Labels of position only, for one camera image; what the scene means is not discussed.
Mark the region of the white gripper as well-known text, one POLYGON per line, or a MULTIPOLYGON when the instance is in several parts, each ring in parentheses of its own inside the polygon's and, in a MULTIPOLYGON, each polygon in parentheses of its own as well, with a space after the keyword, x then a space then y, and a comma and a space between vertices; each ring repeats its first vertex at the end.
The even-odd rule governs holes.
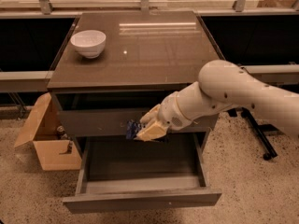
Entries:
POLYGON ((140 119, 140 123, 141 130, 136 134, 136 139, 147 142, 166 136, 168 128, 179 131, 192 122, 181 112, 178 106, 178 92, 175 91, 147 112, 140 119))

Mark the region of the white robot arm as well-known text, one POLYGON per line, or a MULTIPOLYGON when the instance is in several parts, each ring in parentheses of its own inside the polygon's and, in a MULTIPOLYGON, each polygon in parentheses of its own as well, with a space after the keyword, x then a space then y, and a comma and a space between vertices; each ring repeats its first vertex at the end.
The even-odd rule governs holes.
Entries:
POLYGON ((179 131, 196 119, 245 107, 292 137, 299 137, 299 94, 263 83, 234 63, 205 64, 198 79, 166 96, 140 122, 136 138, 151 141, 179 131))

